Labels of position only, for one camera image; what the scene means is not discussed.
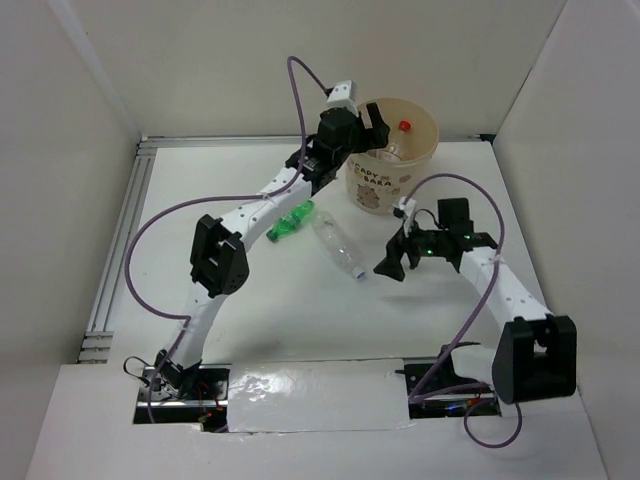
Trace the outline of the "large red label bottle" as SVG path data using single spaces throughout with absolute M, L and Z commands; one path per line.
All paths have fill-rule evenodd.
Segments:
M 386 147 L 376 151 L 376 157 L 382 161 L 400 162 L 407 156 L 411 140 L 412 125 L 407 120 L 401 120 L 390 131 Z

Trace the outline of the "long clear plastic bottle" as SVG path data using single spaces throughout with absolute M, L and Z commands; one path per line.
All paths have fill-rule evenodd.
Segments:
M 334 264 L 354 280 L 366 276 L 360 250 L 327 211 L 318 210 L 312 220 L 312 229 Z

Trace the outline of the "green plastic bottle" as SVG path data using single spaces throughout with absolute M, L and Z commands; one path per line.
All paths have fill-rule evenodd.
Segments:
M 296 233 L 310 221 L 314 210 L 315 203 L 312 200 L 297 205 L 272 225 L 265 234 L 266 238 L 272 243 L 277 243 L 282 238 Z

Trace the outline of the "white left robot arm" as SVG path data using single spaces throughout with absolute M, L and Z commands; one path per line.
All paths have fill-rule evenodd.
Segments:
M 306 152 L 292 154 L 255 200 L 218 218 L 198 220 L 190 254 L 188 319 L 155 361 L 161 385 L 172 397 L 184 399 L 196 390 L 204 342 L 224 301 L 247 281 L 247 254 L 254 242 L 331 183 L 350 155 L 387 145 L 390 128 L 378 105 L 368 103 L 366 111 L 370 127 L 359 111 L 334 107 L 322 112 L 317 132 L 306 140 Z

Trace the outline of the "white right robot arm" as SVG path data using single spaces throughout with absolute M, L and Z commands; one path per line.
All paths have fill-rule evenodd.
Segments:
M 401 281 L 402 261 L 416 268 L 422 258 L 442 258 L 467 280 L 497 323 L 496 348 L 459 342 L 439 356 L 436 379 L 448 392 L 470 380 L 491 387 L 505 404 L 569 397 L 576 391 L 577 328 L 554 315 L 521 283 L 486 232 L 477 232 L 465 198 L 441 200 L 433 230 L 419 227 L 416 203 L 406 197 L 394 208 L 403 224 L 386 245 L 378 275 Z

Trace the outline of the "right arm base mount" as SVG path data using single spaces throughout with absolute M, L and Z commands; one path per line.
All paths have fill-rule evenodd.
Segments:
M 419 390 L 420 395 L 436 392 L 454 386 L 465 385 L 466 389 L 438 394 L 420 404 L 408 406 L 409 418 L 437 419 L 462 418 L 468 410 L 480 403 L 471 413 L 472 416 L 499 416 L 500 407 L 493 391 L 489 387 L 474 386 L 478 380 L 458 376 L 451 360 L 447 360 L 429 382 Z

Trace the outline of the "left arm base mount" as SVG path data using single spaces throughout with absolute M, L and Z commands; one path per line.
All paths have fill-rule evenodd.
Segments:
M 133 423 L 197 424 L 203 432 L 227 433 L 229 375 L 224 366 L 204 365 L 179 388 L 138 356 L 123 361 L 123 371 L 139 382 Z

